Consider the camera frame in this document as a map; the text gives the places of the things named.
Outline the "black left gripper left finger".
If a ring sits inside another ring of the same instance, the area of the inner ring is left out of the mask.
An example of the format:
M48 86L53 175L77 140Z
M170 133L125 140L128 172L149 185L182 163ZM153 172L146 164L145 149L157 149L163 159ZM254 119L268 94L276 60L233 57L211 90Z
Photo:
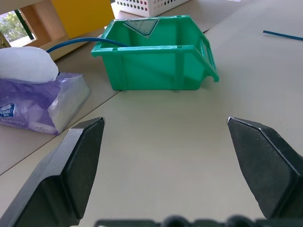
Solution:
M71 227L83 218L95 180L105 119L80 122L33 170L0 227Z

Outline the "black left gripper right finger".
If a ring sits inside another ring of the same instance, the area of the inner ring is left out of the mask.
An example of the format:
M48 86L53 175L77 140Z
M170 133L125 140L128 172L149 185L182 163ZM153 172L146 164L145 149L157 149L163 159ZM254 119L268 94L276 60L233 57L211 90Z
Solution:
M273 128L229 117L245 181L266 218L303 218L303 157Z

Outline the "yellow panel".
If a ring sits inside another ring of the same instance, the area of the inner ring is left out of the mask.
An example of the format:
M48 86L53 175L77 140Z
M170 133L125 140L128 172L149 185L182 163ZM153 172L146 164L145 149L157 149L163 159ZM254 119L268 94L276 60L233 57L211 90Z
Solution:
M113 20L110 0L51 0L69 38L101 29Z

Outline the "purple tissue pack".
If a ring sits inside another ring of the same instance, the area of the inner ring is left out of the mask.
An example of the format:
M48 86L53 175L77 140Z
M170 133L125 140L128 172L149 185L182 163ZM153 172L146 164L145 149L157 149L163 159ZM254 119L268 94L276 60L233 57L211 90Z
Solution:
M59 135L89 94L83 75L60 72L45 50L0 49L0 125Z

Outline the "wooden shelf frame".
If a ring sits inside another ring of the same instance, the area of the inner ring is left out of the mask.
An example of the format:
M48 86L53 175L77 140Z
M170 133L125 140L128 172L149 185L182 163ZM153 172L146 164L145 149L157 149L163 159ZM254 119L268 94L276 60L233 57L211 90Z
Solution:
M68 38L51 0L43 0L20 10L36 38L28 46L41 47L51 42L57 44Z

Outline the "white perforated plastic basket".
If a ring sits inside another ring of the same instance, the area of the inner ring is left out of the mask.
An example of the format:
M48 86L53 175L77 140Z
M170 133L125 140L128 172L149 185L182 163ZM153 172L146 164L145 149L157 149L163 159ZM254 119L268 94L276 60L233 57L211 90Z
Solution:
M141 17L156 17L190 0L116 0L120 11Z

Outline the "paper label in bin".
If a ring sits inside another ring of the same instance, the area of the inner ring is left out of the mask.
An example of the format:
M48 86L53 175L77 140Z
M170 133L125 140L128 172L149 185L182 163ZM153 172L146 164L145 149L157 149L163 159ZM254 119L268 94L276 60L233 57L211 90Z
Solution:
M158 23L159 19L127 20L124 22L124 26L149 39Z

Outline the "green plastic storage bin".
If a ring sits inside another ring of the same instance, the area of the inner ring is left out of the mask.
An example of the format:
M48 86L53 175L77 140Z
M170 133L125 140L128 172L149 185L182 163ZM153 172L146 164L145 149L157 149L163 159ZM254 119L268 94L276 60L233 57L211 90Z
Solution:
M159 19L149 39L127 20ZM211 46L188 15L113 20L91 54L101 57L114 90L197 90L219 81Z

